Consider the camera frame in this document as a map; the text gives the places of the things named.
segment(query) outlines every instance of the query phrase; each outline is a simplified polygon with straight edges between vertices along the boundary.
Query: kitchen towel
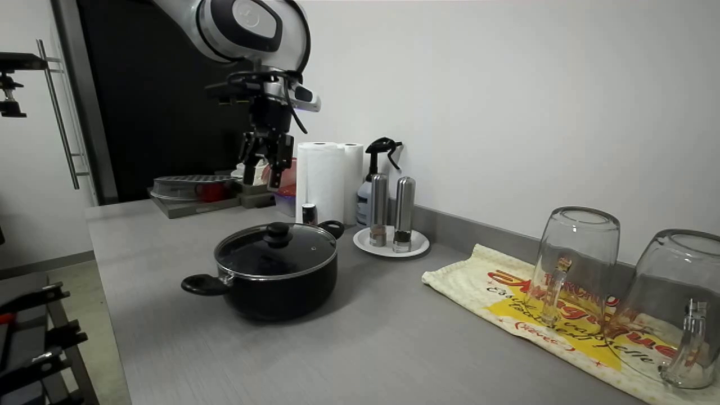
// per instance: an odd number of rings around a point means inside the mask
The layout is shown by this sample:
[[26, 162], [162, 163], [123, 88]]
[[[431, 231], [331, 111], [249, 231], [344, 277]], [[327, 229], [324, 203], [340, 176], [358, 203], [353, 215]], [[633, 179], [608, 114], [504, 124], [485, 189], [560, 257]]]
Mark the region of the kitchen towel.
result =
[[642, 330], [601, 339], [584, 332], [596, 320], [564, 302], [561, 323], [556, 330], [545, 328], [537, 321], [537, 306], [524, 295], [530, 271], [530, 262], [474, 246], [467, 260], [425, 271], [422, 280], [482, 320], [645, 403], [720, 403], [720, 382], [707, 390], [667, 390], [657, 376], [657, 364], [664, 364], [675, 347]]
[[359, 183], [362, 145], [300, 142], [296, 145], [296, 203], [294, 221], [300, 222], [300, 206], [314, 204], [316, 222], [354, 221], [353, 195]]

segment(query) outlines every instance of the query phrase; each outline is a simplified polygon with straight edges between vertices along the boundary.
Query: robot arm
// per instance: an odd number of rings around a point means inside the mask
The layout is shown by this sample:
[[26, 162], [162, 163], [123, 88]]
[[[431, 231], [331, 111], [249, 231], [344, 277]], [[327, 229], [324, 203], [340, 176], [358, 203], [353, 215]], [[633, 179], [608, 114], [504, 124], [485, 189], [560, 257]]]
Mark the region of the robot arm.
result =
[[212, 60], [249, 60], [253, 67], [233, 72], [206, 94], [249, 102], [252, 127], [243, 133], [243, 183], [252, 185], [253, 166], [267, 159], [270, 187], [293, 163], [290, 120], [294, 108], [320, 111], [316, 96], [300, 85], [309, 57], [309, 26], [294, 0], [153, 0]]

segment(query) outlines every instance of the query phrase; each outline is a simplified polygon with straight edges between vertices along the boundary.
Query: dish towel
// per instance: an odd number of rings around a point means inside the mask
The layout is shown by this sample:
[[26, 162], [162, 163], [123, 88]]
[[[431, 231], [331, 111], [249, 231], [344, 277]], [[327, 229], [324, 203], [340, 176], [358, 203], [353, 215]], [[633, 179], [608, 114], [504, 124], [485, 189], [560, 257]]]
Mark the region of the dish towel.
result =
[[675, 347], [641, 330], [601, 339], [596, 321], [564, 304], [556, 328], [537, 321], [537, 309], [525, 298], [532, 265], [497, 249], [474, 246], [470, 259], [431, 270], [422, 280], [485, 321], [524, 337], [564, 361], [614, 385], [645, 403], [720, 405], [720, 382], [707, 390], [673, 390], [659, 381], [657, 364], [675, 355]]

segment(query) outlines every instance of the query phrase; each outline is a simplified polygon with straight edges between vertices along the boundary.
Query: white plate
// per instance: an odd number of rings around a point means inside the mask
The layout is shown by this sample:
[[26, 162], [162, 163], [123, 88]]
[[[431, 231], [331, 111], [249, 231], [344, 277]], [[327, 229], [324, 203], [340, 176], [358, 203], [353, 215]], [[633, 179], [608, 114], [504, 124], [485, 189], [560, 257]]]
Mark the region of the white plate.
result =
[[410, 235], [411, 249], [410, 249], [410, 252], [393, 252], [393, 249], [390, 249], [390, 235], [393, 235], [395, 226], [386, 226], [384, 231], [386, 231], [386, 246], [383, 246], [383, 247], [369, 243], [369, 226], [362, 226], [362, 229], [353, 235], [353, 243], [354, 243], [358, 249], [362, 249], [362, 252], [369, 252], [369, 255], [376, 255], [376, 257], [390, 257], [390, 259], [419, 257], [419, 255], [422, 255], [422, 252], [429, 249], [429, 241], [425, 238], [425, 233], [411, 231], [411, 235]]

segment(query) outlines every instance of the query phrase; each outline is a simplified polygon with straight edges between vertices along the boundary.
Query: pot handle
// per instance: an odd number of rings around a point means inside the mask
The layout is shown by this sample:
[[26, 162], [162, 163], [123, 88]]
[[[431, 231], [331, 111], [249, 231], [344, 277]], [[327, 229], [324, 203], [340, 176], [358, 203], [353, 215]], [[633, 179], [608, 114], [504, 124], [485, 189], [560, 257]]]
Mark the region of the pot handle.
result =
[[344, 231], [344, 225], [340, 221], [324, 221], [316, 226], [331, 231], [335, 238], [340, 238]]
[[212, 275], [191, 275], [182, 278], [179, 285], [191, 295], [205, 295], [205, 297], [230, 293], [230, 285]]

